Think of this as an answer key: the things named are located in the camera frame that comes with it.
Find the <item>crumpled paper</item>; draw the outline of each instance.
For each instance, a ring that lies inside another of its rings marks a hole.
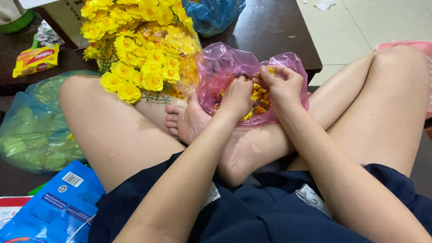
[[[326,11],[331,5],[335,5],[335,0],[321,0],[318,3],[314,4],[321,11]]]
[[[58,36],[45,20],[42,21],[41,26],[38,28],[38,36],[36,37],[36,40],[41,43],[42,46],[52,44],[64,45],[64,40]]]

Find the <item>barcode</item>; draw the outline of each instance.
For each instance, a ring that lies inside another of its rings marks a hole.
[[[68,172],[65,176],[63,176],[62,180],[64,180],[65,182],[78,187],[83,181],[84,179],[75,175],[72,172]]]

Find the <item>hand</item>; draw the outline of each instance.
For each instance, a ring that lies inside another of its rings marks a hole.
[[[252,110],[251,93],[253,87],[252,81],[246,81],[244,76],[235,78],[225,90],[218,111],[223,110],[233,115],[236,121],[243,118]]]
[[[274,76],[268,68],[275,70]],[[303,87],[303,76],[282,66],[261,66],[260,72],[252,79],[263,89],[269,90],[273,102],[278,104],[301,104],[300,93]]]

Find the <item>pink plastic bag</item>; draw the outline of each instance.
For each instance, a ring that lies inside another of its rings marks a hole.
[[[303,107],[308,110],[308,75],[303,68],[302,61],[296,54],[286,52],[274,56],[270,61],[258,62],[253,53],[240,51],[225,45],[222,42],[213,43],[204,48],[197,55],[197,66],[200,75],[200,83],[196,92],[201,107],[209,115],[216,112],[215,104],[219,103],[221,97],[216,97],[221,91],[228,88],[231,81],[239,76],[247,75],[252,78],[260,71],[262,65],[277,65],[289,67],[303,76],[303,87],[300,99]],[[253,115],[247,120],[240,120],[237,127],[257,127],[278,122],[273,109],[263,114]]]
[[[428,41],[411,42],[407,40],[403,42],[392,41],[388,43],[378,44],[375,50],[379,51],[379,50],[383,50],[383,49],[387,49],[399,45],[409,45],[409,46],[417,47],[418,49],[422,50],[429,57],[429,61],[431,62],[430,65],[431,65],[431,73],[432,73],[432,42],[428,42]],[[432,117],[432,82],[429,87],[429,106],[426,112],[426,119],[431,117]]]

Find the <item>navy blue shorts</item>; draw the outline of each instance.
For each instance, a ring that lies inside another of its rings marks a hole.
[[[112,242],[180,154],[138,172],[103,195],[96,204],[98,213],[90,228],[89,243]],[[415,194],[409,178],[379,164],[364,168],[392,191],[432,235],[432,201]],[[256,179],[262,188],[244,184],[228,190],[215,182],[220,198],[199,213],[188,242],[370,242],[332,220],[325,203],[319,202],[322,197],[309,172],[267,172]]]

